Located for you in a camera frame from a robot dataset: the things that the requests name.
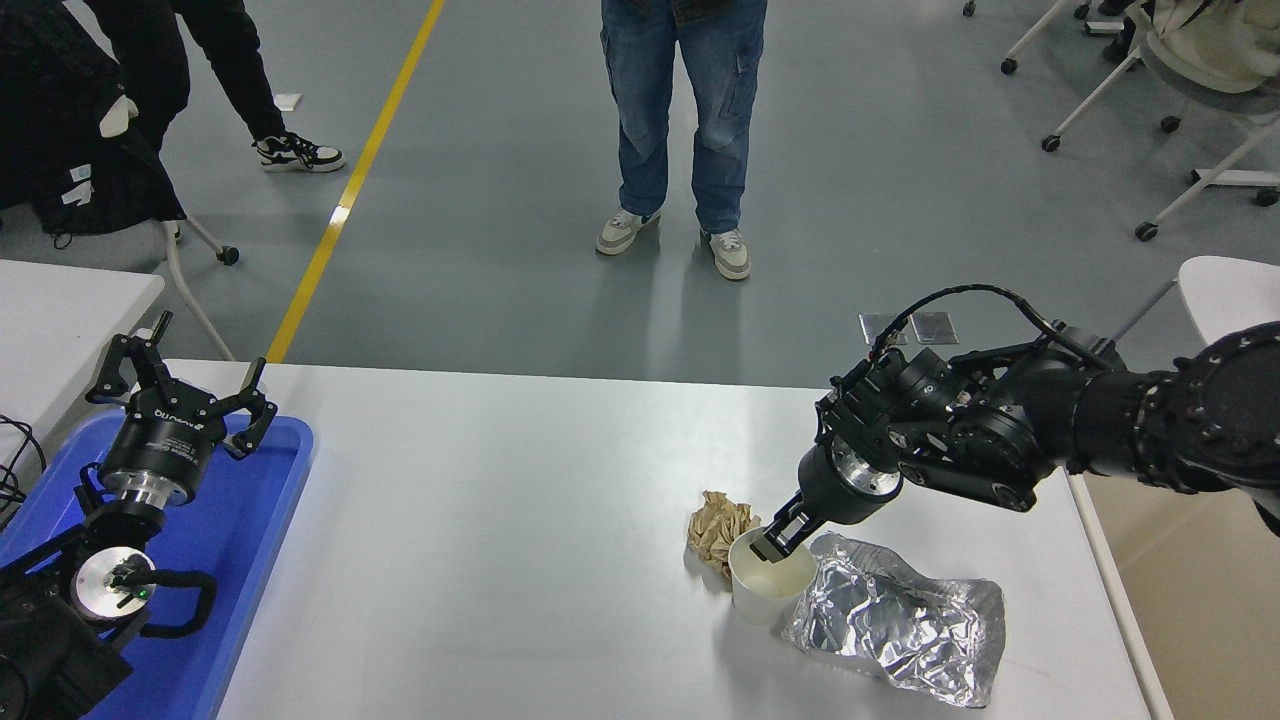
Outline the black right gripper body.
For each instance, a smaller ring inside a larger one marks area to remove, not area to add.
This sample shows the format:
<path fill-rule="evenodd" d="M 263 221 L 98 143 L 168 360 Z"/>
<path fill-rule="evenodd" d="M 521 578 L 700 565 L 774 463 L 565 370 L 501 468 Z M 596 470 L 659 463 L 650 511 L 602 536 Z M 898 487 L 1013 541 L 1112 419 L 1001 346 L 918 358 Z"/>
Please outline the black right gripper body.
<path fill-rule="evenodd" d="M 873 468 L 846 445 L 817 445 L 801 459 L 797 480 L 803 514 L 854 525 L 890 501 L 890 474 Z"/>

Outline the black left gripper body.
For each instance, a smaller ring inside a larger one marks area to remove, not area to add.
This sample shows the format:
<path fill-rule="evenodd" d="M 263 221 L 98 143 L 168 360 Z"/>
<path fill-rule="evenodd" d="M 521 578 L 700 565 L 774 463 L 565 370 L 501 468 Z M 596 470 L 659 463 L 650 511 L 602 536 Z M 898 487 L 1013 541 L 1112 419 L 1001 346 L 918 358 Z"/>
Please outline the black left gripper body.
<path fill-rule="evenodd" d="M 205 392 L 179 392 L 174 404 L 159 392 L 134 393 L 100 464 L 101 486 L 122 491 L 127 479 L 146 473 L 197 491 L 219 442 L 219 420 L 210 411 L 214 402 Z"/>

